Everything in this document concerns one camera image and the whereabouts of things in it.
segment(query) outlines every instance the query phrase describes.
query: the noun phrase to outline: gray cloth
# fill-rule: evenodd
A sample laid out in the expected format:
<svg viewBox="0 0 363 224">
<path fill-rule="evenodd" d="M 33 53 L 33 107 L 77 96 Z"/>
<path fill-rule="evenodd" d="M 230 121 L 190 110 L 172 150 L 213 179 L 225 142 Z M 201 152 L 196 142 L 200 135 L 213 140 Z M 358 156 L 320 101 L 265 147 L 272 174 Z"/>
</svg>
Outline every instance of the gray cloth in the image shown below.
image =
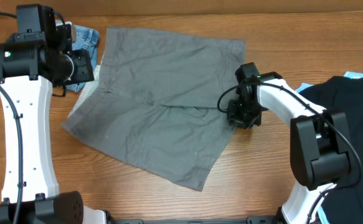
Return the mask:
<svg viewBox="0 0 363 224">
<path fill-rule="evenodd" d="M 235 131 L 216 107 L 244 58 L 243 40 L 109 27 L 98 89 L 62 127 L 111 157 L 202 190 Z"/>
</svg>

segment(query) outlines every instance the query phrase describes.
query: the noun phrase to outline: light blue fabric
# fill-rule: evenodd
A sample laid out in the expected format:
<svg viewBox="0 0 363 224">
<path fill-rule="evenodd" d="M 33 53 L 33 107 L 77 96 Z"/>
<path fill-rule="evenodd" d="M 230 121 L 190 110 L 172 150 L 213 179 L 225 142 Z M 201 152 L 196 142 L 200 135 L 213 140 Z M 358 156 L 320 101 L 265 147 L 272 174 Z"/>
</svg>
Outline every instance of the light blue fabric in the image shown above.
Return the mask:
<svg viewBox="0 0 363 224">
<path fill-rule="evenodd" d="M 346 72 L 344 75 L 344 77 L 347 77 L 347 78 L 362 78 L 363 77 L 363 73 L 358 73 L 358 72 Z M 299 88 L 297 88 L 295 91 L 297 93 L 300 93 L 301 91 L 309 88 L 313 86 L 312 84 L 307 84 L 307 83 L 302 83 L 300 85 Z M 318 211 L 318 217 L 321 221 L 322 224 L 330 224 L 326 218 L 326 215 L 325 215 L 325 212 L 324 212 L 324 209 L 322 207 L 319 207 Z"/>
<path fill-rule="evenodd" d="M 344 76 L 344 77 L 347 77 L 347 78 L 362 78 L 362 77 L 363 77 L 363 73 L 358 73 L 358 72 L 346 72 L 343 76 Z M 303 91 L 303 90 L 305 90 L 305 89 L 307 89 L 307 88 L 309 88 L 309 87 L 311 87 L 311 86 L 313 86 L 313 84 L 302 83 L 302 84 L 300 85 L 300 87 L 299 87 L 299 88 L 297 88 L 295 91 L 296 91 L 297 93 L 300 93 L 301 91 Z"/>
<path fill-rule="evenodd" d="M 100 33 L 97 30 L 91 28 L 77 25 L 74 26 L 76 28 L 77 38 L 76 42 L 72 44 L 72 50 L 86 49 L 90 54 L 91 63 L 94 70 L 95 66 L 97 65 L 97 43 Z M 67 85 L 67 90 L 79 92 L 85 85 L 86 83 Z"/>
</svg>

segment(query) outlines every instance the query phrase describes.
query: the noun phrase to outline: wooden surface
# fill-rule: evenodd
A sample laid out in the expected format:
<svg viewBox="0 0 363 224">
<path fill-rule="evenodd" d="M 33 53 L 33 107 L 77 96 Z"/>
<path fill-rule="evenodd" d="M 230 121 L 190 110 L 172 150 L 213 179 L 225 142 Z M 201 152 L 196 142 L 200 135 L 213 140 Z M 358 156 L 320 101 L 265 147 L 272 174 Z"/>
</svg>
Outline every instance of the wooden surface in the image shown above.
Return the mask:
<svg viewBox="0 0 363 224">
<path fill-rule="evenodd" d="M 223 16 L 73 17 L 98 30 L 100 61 L 107 26 L 145 27 L 203 37 L 246 40 L 246 61 L 277 71 L 293 87 L 321 83 L 345 71 L 363 72 L 363 12 Z M 16 31 L 0 20 L 0 42 Z M 243 218 L 274 214 L 294 184 L 289 130 L 272 112 L 262 125 L 238 130 L 210 172 L 203 192 L 172 184 L 84 146 L 60 127 L 77 94 L 53 98 L 50 133 L 62 192 L 78 190 L 86 205 L 115 218 Z M 4 122 L 0 102 L 0 193 L 4 180 Z"/>
<path fill-rule="evenodd" d="M 0 0 L 0 11 L 20 4 L 50 6 L 63 16 L 240 14 L 363 11 L 363 0 Z"/>
</svg>

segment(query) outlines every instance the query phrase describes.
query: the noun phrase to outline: black cloth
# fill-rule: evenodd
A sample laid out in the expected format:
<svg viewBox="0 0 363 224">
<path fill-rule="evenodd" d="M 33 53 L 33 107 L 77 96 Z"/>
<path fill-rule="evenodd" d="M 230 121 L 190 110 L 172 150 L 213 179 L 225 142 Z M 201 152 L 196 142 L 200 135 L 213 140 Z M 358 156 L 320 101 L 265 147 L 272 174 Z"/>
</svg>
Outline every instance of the black cloth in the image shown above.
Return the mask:
<svg viewBox="0 0 363 224">
<path fill-rule="evenodd" d="M 352 144 L 363 165 L 363 78 L 333 77 L 326 83 L 303 90 L 301 94 L 329 110 L 345 112 Z M 355 169 L 341 185 L 353 183 L 357 174 Z M 363 174 L 356 188 L 331 192 L 323 202 L 323 209 L 331 224 L 363 223 Z"/>
</svg>

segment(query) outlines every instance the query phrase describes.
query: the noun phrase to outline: robotic arm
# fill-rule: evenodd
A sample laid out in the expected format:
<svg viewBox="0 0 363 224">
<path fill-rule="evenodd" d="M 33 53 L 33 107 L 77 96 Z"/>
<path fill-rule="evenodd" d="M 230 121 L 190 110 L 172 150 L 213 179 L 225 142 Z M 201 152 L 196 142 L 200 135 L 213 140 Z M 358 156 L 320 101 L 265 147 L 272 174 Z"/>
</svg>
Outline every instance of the robotic arm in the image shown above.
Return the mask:
<svg viewBox="0 0 363 224">
<path fill-rule="evenodd" d="M 9 102 L 0 93 L 6 126 L 6 176 L 0 223 L 12 223 L 17 203 L 22 209 L 20 223 L 115 223 L 108 212 L 84 206 L 77 191 L 60 194 L 52 166 L 49 132 L 52 88 L 93 80 L 88 54 L 72 50 L 71 29 L 56 27 L 54 11 L 49 7 L 18 6 L 17 20 L 19 33 L 10 42 L 0 44 L 0 85 L 14 102 L 21 121 L 24 193 L 22 201 L 18 201 L 16 125 Z M 260 125 L 262 111 L 274 112 L 291 129 L 290 161 L 296 177 L 289 199 L 275 217 L 248 217 L 246 221 L 248 224 L 305 223 L 320 192 L 334 188 L 334 183 L 348 175 L 352 167 L 346 144 L 296 97 L 322 113 L 348 137 L 346 117 L 342 112 L 325 111 L 304 99 L 275 72 L 260 75 L 253 63 L 242 65 L 235 74 L 239 99 L 229 102 L 229 121 L 251 128 Z M 293 92 L 295 97 L 282 90 Z M 309 216 L 311 221 L 322 201 L 323 198 Z M 116 223 L 133 222 L 117 220 Z"/>
</svg>

